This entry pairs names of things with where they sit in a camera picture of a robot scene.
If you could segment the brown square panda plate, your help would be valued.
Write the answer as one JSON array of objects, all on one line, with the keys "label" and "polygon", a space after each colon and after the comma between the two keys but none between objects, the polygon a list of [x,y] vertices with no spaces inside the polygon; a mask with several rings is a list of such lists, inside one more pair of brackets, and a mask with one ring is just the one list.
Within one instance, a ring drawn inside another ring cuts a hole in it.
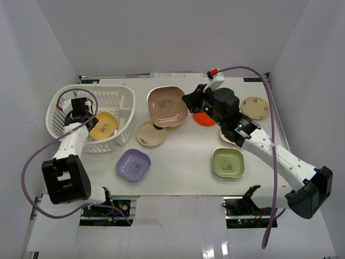
[{"label": "brown square panda plate", "polygon": [[177,86],[162,86],[151,90],[147,96],[148,110],[153,124],[159,128],[177,127],[185,122],[188,109]]}]

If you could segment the purple square panda plate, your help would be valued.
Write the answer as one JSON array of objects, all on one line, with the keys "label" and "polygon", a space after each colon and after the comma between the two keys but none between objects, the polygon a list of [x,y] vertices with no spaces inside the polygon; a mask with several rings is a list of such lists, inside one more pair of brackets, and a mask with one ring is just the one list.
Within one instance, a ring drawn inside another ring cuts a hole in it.
[{"label": "purple square panda plate", "polygon": [[141,181],[151,167],[150,157],[138,149],[128,149],[115,166],[116,173],[129,182]]}]

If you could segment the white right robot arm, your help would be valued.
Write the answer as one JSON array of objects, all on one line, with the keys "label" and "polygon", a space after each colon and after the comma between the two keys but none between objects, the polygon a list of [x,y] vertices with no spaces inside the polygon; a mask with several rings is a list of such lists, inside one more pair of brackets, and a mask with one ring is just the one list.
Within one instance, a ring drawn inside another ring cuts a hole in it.
[{"label": "white right robot arm", "polygon": [[300,217],[311,219],[330,196],[333,172],[326,166],[308,164],[274,144],[257,122],[240,112],[240,101],[231,89],[213,91],[200,84],[182,100],[191,113],[206,113],[228,140],[276,169],[292,188],[285,195],[288,208]]}]

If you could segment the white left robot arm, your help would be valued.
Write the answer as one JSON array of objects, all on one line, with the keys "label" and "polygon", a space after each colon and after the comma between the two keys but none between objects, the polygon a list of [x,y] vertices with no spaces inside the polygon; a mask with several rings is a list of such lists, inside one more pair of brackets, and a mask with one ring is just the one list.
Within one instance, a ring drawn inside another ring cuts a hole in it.
[{"label": "white left robot arm", "polygon": [[109,215],[114,209],[111,194],[105,187],[93,187],[87,172],[80,160],[84,142],[96,119],[87,124],[92,117],[87,98],[67,99],[60,106],[66,115],[64,131],[68,135],[51,160],[44,161],[42,172],[51,202],[95,204],[101,215]]}]

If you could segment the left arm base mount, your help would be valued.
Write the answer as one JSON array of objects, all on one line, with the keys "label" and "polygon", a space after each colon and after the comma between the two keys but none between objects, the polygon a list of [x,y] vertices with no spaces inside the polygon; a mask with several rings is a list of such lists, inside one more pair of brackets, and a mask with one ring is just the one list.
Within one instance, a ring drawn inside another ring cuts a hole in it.
[{"label": "left arm base mount", "polygon": [[122,216],[125,217],[130,216],[130,209],[131,209],[131,200],[129,199],[115,199],[112,201],[113,208],[108,207],[98,207],[98,206],[91,206],[90,208],[86,207],[82,210],[81,215],[86,218],[95,218],[95,217],[114,217],[114,216]]}]

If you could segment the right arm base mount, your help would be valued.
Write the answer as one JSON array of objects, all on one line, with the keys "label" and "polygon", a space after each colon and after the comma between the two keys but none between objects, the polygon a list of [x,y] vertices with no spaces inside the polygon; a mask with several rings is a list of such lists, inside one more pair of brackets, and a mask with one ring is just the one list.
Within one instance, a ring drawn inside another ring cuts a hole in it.
[{"label": "right arm base mount", "polygon": [[271,208],[258,207],[251,199],[259,188],[260,185],[254,185],[243,196],[224,198],[222,207],[225,209],[227,229],[259,229],[268,226]]}]

